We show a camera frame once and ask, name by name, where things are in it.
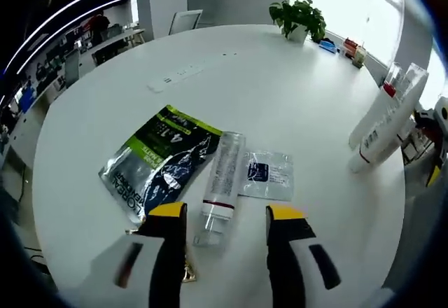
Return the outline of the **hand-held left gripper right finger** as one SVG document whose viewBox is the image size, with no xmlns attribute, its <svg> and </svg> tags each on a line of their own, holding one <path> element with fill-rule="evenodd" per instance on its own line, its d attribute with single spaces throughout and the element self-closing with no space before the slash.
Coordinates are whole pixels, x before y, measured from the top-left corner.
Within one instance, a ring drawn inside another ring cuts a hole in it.
<svg viewBox="0 0 448 308">
<path fill-rule="evenodd" d="M 266 206 L 267 268 L 273 307 L 345 307 L 340 272 L 307 215 Z"/>
</svg>

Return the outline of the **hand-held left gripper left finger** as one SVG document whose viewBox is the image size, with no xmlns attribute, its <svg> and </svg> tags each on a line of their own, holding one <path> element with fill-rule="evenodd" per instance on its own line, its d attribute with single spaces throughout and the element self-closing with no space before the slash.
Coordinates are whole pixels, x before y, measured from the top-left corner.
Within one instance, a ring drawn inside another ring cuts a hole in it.
<svg viewBox="0 0 448 308">
<path fill-rule="evenodd" d="M 180 307 L 186 264 L 188 206 L 173 202 L 149 212 L 92 262 L 71 292 L 73 307 Z"/>
</svg>

